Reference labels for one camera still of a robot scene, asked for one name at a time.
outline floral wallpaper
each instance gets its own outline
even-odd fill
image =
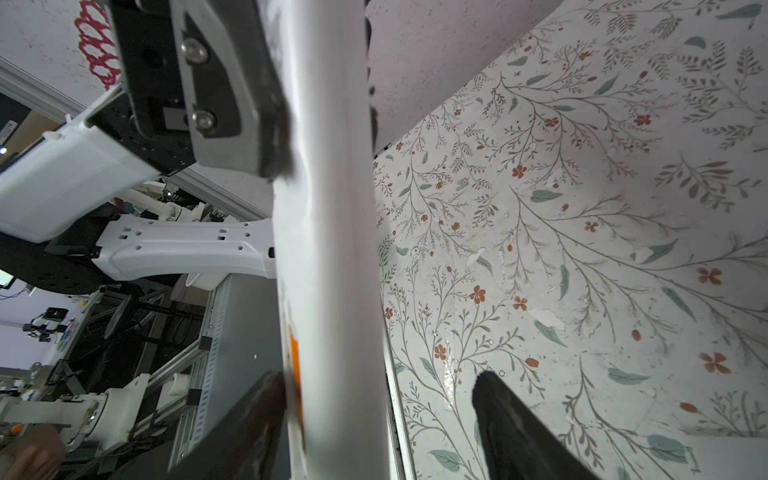
[[[418,478],[487,479],[484,369],[602,478],[768,435],[762,7],[566,0],[374,160]]]

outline human hand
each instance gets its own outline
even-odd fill
[[[51,425],[33,425],[13,442],[15,460],[3,480],[48,480],[64,461],[64,444]]]

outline white label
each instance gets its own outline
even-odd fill
[[[0,130],[0,145],[3,145],[5,141],[8,140],[8,137],[10,137],[16,130],[16,127],[18,127],[18,123],[13,120],[9,120],[8,123],[5,124],[2,130]]]

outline bolt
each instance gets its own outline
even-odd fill
[[[208,61],[208,49],[195,38],[185,38],[181,42],[181,52],[192,65],[201,65]]]
[[[196,110],[192,114],[192,121],[200,131],[208,131],[216,126],[216,117],[214,114],[205,110]]]

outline green leaf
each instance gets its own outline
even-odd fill
[[[643,380],[648,380],[650,377],[645,375],[638,375],[637,373],[622,372],[619,369],[608,369],[608,378],[621,385],[637,385],[642,383]]]
[[[543,75],[536,75],[535,77],[530,77],[528,80],[525,81],[525,84],[528,86],[533,85],[537,81],[544,80],[547,76],[549,76],[549,73],[543,74]]]
[[[560,265],[560,300],[568,293],[568,283],[571,280],[571,274],[565,268],[565,264]]]
[[[744,5],[736,10],[731,10],[728,13],[715,15],[715,18],[719,18],[720,20],[727,20],[729,18],[755,18],[760,15],[760,11],[762,10],[763,6],[760,3],[750,3],[749,5]]]
[[[683,42],[685,45],[693,45],[694,47],[698,48],[706,48],[707,47],[707,41],[703,38],[696,36],[688,38],[686,41]]]
[[[619,75],[616,74],[615,77],[611,78],[610,80],[605,81],[600,88],[594,91],[594,94],[596,95],[602,95],[605,92],[611,90],[614,87],[614,83],[616,83],[616,79],[619,78]]]
[[[480,263],[482,266],[488,269],[489,272],[491,272],[491,275],[493,275],[493,269],[491,268],[491,264],[483,257],[478,257],[478,263]]]
[[[685,458],[685,446],[675,439],[669,439],[664,435],[649,435],[647,438],[650,453],[656,458],[668,462],[688,463]]]
[[[648,247],[651,249],[651,251],[653,251],[653,254],[645,259],[642,264],[647,265],[651,262],[659,260],[661,257],[672,251],[675,243],[677,243],[677,238],[674,240],[674,242],[667,243],[666,245],[653,245],[652,247]]]
[[[562,346],[567,346],[560,341],[560,338],[558,337],[558,333],[555,332],[552,327],[546,326],[545,324],[539,322],[538,320],[535,320],[533,324],[536,328],[538,328],[538,331],[541,332],[542,335],[547,337],[547,339],[551,340],[552,342],[558,343]]]
[[[514,67],[522,67],[525,65],[525,62],[528,61],[528,56],[523,55],[522,57],[518,58],[517,60],[508,61],[507,65],[512,65]]]
[[[687,313],[690,316],[690,318],[696,321],[696,317],[694,316],[694,313],[690,310],[690,307],[683,301],[683,299],[680,298],[680,295],[677,295],[677,292],[675,292],[671,288],[666,288],[665,286],[661,287],[661,291],[666,293],[667,296],[672,299],[674,304],[680,307],[680,310],[683,310],[685,313]]]
[[[419,360],[422,361],[422,365],[424,366],[424,369],[429,373],[429,375],[431,375],[433,379],[437,380],[437,372],[435,371],[435,367],[432,366],[429,360],[427,360],[424,357],[419,357]]]
[[[551,192],[549,190],[533,190],[533,195],[531,195],[531,201],[535,204],[540,204],[541,202],[546,202],[549,200],[554,200],[557,197],[562,197],[563,194],[559,192]]]
[[[440,462],[440,465],[450,472],[458,472],[458,467],[462,464],[462,459],[454,452],[449,452],[448,450],[432,450],[429,454],[434,456]]]

